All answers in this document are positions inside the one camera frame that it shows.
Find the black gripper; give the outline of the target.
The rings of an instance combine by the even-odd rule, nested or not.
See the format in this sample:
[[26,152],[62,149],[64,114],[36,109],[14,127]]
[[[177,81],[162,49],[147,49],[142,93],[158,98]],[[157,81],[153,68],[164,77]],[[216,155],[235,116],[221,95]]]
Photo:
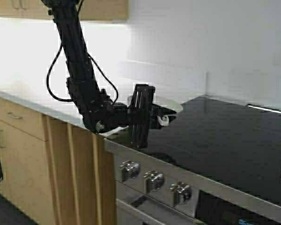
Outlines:
[[142,149],[148,145],[148,131],[169,125],[168,115],[177,112],[160,105],[152,104],[155,87],[148,84],[135,86],[128,107],[129,136],[133,147]]

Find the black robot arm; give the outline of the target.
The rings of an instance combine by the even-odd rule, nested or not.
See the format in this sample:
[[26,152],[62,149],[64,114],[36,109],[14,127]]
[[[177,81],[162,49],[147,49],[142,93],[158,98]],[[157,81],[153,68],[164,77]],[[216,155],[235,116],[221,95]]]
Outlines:
[[93,69],[92,58],[84,40],[77,0],[44,0],[48,14],[53,16],[66,56],[69,77],[66,86],[70,98],[82,116],[84,127],[94,134],[117,128],[129,128],[131,143],[136,148],[148,145],[150,129],[167,127],[177,117],[177,111],[155,104],[155,87],[135,85],[130,105],[111,100],[100,89]]

